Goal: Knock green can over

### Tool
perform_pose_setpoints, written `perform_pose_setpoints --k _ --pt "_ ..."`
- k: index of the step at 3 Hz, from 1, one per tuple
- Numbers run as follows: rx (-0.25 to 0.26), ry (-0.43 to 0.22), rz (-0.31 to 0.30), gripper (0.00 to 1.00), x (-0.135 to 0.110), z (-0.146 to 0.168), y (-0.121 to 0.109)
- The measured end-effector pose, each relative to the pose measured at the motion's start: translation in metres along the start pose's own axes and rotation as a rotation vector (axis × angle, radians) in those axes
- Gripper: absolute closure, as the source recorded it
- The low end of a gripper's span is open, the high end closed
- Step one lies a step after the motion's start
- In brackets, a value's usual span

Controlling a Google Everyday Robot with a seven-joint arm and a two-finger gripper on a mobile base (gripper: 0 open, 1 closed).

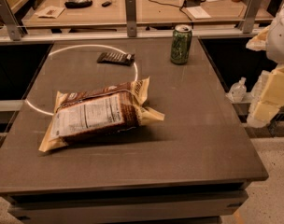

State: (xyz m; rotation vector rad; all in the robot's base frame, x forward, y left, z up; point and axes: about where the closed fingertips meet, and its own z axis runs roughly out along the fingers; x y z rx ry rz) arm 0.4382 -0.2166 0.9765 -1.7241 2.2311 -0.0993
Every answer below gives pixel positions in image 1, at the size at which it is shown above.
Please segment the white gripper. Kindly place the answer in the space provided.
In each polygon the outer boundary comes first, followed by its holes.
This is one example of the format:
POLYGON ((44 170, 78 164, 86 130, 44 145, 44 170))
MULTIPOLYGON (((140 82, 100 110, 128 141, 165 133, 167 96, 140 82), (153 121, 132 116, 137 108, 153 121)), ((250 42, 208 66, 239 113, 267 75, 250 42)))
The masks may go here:
POLYGON ((248 126, 262 128, 284 106, 284 7, 276 14, 270 27, 263 28, 252 37, 246 48, 254 51, 266 50, 269 60, 283 63, 271 71, 249 108, 248 126))

